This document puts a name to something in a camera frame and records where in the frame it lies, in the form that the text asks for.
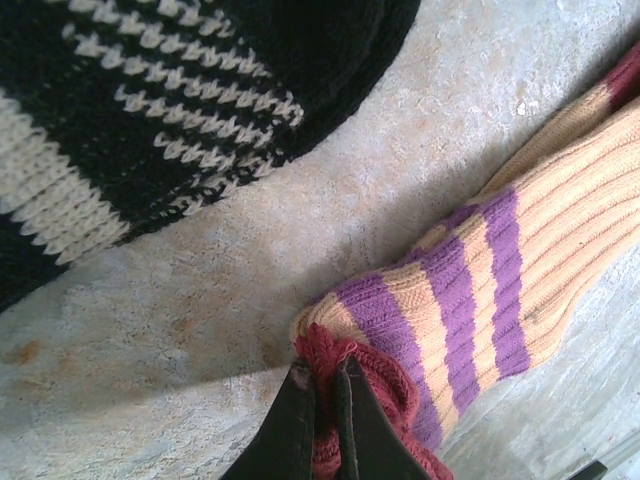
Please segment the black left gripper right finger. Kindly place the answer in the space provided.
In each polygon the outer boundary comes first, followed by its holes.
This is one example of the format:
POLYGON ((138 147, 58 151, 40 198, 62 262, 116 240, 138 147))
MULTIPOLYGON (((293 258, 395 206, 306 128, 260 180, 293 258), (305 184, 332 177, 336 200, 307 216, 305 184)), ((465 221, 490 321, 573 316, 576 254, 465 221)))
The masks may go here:
POLYGON ((391 479, 394 473, 390 425, 354 355, 336 378, 339 479, 391 479))

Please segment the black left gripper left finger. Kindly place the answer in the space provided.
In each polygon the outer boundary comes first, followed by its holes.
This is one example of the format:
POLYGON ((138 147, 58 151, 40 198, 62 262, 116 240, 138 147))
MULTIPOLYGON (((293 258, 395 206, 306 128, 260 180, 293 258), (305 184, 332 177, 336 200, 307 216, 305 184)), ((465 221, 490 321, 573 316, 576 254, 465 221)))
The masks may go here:
POLYGON ((312 478, 315 400, 311 370, 296 360, 256 435, 258 479, 312 478))

